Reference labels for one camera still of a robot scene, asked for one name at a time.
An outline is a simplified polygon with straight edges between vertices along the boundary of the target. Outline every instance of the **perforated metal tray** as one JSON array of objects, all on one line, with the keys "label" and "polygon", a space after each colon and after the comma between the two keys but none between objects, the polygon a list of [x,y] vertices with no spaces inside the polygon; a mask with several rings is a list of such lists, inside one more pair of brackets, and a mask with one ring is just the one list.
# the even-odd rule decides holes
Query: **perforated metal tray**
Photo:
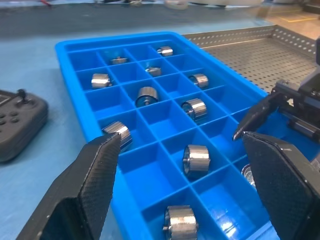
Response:
[{"label": "perforated metal tray", "polygon": [[279,79],[299,84],[316,67],[316,41],[278,25],[185,37],[268,93]]}]

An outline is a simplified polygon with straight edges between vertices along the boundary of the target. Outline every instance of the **silver cylindrical part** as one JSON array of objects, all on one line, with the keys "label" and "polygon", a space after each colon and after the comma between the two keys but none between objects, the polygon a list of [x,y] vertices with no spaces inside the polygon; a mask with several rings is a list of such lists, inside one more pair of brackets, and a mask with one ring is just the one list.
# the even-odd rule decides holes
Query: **silver cylindrical part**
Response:
[{"label": "silver cylindrical part", "polygon": [[126,151],[130,145],[132,144],[132,137],[130,134],[129,129],[126,125],[124,125],[120,121],[115,121],[111,123],[109,126],[105,127],[102,131],[104,131],[107,134],[113,134],[118,133],[121,136],[121,146],[120,150],[121,152]]},{"label": "silver cylindrical part", "polygon": [[153,87],[145,86],[140,88],[135,105],[139,107],[157,103],[159,101],[157,90]]},{"label": "silver cylindrical part", "polygon": [[128,62],[128,58],[120,57],[120,56],[118,56],[117,58],[111,60],[112,65],[125,64],[126,62]]},{"label": "silver cylindrical part", "polygon": [[206,89],[209,86],[209,79],[202,73],[191,75],[189,79],[200,89]]},{"label": "silver cylindrical part", "polygon": [[209,151],[206,146],[189,144],[184,149],[182,162],[187,177],[202,177],[209,171]]},{"label": "silver cylindrical part", "polygon": [[112,86],[108,74],[95,73],[92,75],[91,85],[93,88],[106,88]]},{"label": "silver cylindrical part", "polygon": [[142,5],[142,0],[129,0],[130,6],[140,7]]},{"label": "silver cylindrical part", "polygon": [[185,101],[181,105],[183,111],[196,123],[207,116],[207,107],[199,98]]},{"label": "silver cylindrical part", "polygon": [[161,68],[160,67],[148,67],[145,70],[147,73],[149,73],[153,77],[158,77],[161,75]]},{"label": "silver cylindrical part", "polygon": [[163,231],[167,240],[197,240],[198,223],[189,205],[168,206]]},{"label": "silver cylindrical part", "polygon": [[252,175],[250,164],[247,164],[242,168],[241,174],[245,177],[245,179],[250,183],[251,186],[256,188],[256,184],[255,184],[254,176]]},{"label": "silver cylindrical part", "polygon": [[157,53],[164,57],[168,57],[174,54],[174,50],[169,46],[162,46],[157,50]]}]

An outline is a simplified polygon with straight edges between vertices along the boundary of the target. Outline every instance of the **game controller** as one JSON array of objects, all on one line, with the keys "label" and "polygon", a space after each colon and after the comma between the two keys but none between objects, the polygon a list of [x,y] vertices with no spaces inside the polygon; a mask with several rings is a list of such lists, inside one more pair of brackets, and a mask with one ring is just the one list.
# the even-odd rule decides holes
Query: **game controller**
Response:
[{"label": "game controller", "polygon": [[0,162],[17,156],[48,119],[48,104],[19,89],[0,90]]}]

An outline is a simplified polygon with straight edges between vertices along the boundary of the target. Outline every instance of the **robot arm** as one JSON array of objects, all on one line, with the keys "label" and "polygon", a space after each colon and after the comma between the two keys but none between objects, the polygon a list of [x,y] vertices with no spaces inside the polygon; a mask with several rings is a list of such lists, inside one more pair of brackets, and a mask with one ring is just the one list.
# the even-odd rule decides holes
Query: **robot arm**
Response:
[{"label": "robot arm", "polygon": [[254,105],[241,120],[232,139],[245,131],[256,131],[272,112],[287,116],[288,126],[320,142],[320,38],[317,40],[316,70],[301,85],[279,80],[271,93]]},{"label": "robot arm", "polygon": [[121,137],[86,144],[52,183],[17,240],[98,240],[115,182]]},{"label": "robot arm", "polygon": [[244,132],[257,193],[281,240],[320,239],[320,164],[292,144]]}]

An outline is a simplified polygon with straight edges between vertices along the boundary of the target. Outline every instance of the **blue plastic tray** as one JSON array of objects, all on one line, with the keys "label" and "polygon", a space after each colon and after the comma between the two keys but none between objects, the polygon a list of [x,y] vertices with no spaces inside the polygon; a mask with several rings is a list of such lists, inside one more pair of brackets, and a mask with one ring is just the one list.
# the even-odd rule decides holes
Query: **blue plastic tray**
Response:
[{"label": "blue plastic tray", "polygon": [[[173,48],[162,57],[156,49]],[[164,240],[164,212],[170,205],[191,205],[199,240],[278,239],[256,190],[241,175],[248,163],[241,140],[231,136],[250,106],[266,93],[184,37],[173,32],[135,34],[61,42],[56,46],[62,74],[87,141],[113,121],[124,123],[133,144],[118,159],[112,209],[125,239]],[[111,65],[117,56],[128,63]],[[145,68],[161,67],[152,77]],[[113,86],[92,89],[95,73],[109,74]],[[203,73],[201,90],[188,79]],[[141,87],[151,86],[158,103],[135,107]],[[195,124],[181,109],[200,98],[208,118]],[[319,146],[286,127],[278,113],[259,132],[294,143],[312,159]],[[206,145],[209,174],[195,181],[183,174],[186,145]]]}]

